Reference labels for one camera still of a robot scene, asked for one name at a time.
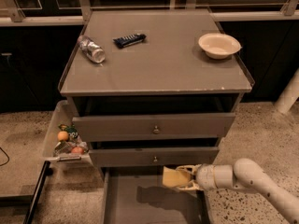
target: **white bowl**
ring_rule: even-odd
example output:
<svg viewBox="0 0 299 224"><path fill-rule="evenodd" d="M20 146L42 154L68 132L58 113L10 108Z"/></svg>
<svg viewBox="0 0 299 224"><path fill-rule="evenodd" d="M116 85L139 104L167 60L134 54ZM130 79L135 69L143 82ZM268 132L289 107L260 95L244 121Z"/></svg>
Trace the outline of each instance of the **white bowl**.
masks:
<svg viewBox="0 0 299 224"><path fill-rule="evenodd" d="M224 59L240 51L240 43L230 35L206 34L199 38L198 44L213 59Z"/></svg>

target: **black pole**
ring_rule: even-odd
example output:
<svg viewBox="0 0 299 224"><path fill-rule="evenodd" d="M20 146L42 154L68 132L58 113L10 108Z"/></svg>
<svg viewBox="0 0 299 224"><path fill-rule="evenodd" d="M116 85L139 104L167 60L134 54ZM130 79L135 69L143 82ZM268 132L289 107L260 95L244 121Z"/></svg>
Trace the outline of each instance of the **black pole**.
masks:
<svg viewBox="0 0 299 224"><path fill-rule="evenodd" d="M49 173L49 168L50 168L50 161L45 161L43 169L41 170L41 173L39 175L39 178L38 178L38 181L37 181L37 184L36 184L36 189L35 189L35 192L32 196L32 200L30 202L30 206L29 206L29 209L27 211L27 214L26 214L26 217L25 217L25 220L24 220L23 224L30 224L32 222L33 218L34 218L34 214L35 214L36 206L37 206L37 203L38 203L38 199L39 199L40 193L41 193L41 191L44 187L46 176Z"/></svg>

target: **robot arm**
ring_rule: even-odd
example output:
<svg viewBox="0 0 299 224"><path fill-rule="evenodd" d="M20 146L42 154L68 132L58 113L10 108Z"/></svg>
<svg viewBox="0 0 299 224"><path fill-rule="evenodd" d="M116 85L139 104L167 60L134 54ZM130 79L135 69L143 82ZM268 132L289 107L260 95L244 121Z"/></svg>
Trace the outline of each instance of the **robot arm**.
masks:
<svg viewBox="0 0 299 224"><path fill-rule="evenodd" d="M231 189L257 192L265 197L290 223L299 223L299 199L279 187L254 161L240 159L231 165L179 166L164 168L163 183L169 188Z"/></svg>

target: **drawer handle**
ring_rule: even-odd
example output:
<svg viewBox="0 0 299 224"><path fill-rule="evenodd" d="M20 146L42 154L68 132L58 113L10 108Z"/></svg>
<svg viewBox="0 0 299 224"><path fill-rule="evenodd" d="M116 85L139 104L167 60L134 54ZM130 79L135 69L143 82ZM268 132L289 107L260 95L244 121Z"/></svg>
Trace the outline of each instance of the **drawer handle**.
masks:
<svg viewBox="0 0 299 224"><path fill-rule="evenodd" d="M158 162L157 156L153 157L153 162Z"/></svg>
<svg viewBox="0 0 299 224"><path fill-rule="evenodd" d="M155 134L159 134L160 133L159 127L156 125L155 128L153 128L152 132L155 133Z"/></svg>

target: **terrazzo floor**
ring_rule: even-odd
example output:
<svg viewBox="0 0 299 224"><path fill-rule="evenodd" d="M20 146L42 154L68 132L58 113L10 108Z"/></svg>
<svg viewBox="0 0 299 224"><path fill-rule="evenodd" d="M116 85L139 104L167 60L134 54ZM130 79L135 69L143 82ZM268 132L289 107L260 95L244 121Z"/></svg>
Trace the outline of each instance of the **terrazzo floor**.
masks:
<svg viewBox="0 0 299 224"><path fill-rule="evenodd" d="M0 147L10 157L0 166L0 195L32 194L42 168L43 140L52 112L0 114ZM215 164L250 158L278 184L299 196L299 104L288 114L272 103L240 104L235 123L221 141ZM0 151L0 165L7 157ZM93 166L51 165L33 223L99 223L103 183ZM288 223L259 194L209 191L212 223ZM0 223L23 223L26 207L0 207Z"/></svg>

